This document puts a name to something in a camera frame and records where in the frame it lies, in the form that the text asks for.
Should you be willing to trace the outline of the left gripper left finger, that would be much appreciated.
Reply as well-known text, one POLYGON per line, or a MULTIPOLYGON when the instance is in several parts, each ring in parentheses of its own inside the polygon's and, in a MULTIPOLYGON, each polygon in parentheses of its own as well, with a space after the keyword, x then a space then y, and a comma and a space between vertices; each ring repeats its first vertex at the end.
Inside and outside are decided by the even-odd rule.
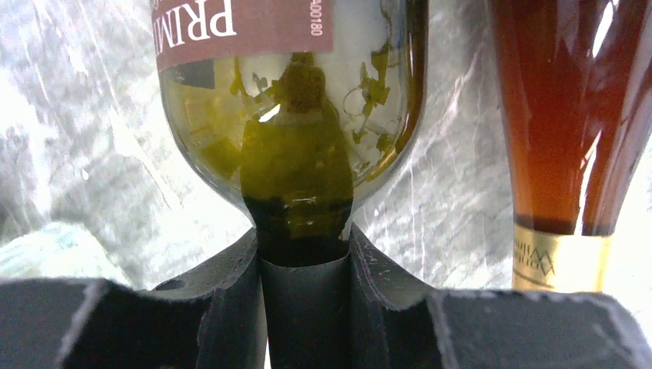
POLYGON ((255 232, 151 291, 99 278, 1 285, 3 368, 262 368, 255 232))

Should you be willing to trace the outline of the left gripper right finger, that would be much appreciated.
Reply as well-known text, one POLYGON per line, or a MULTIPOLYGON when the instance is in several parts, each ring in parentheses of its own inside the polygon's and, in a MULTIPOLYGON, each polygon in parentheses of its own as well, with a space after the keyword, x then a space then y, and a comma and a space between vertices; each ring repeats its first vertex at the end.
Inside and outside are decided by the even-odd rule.
POLYGON ((605 294, 433 288, 349 238, 355 368, 649 368, 633 316, 605 294))

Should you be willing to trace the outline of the dark green wine bottle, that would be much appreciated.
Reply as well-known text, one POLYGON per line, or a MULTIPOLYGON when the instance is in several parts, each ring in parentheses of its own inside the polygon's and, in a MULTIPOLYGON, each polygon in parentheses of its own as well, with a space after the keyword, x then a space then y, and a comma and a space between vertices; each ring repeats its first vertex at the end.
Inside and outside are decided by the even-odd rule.
POLYGON ((349 368, 351 217, 423 104, 426 1, 152 1, 190 166, 251 221, 273 367, 349 368))

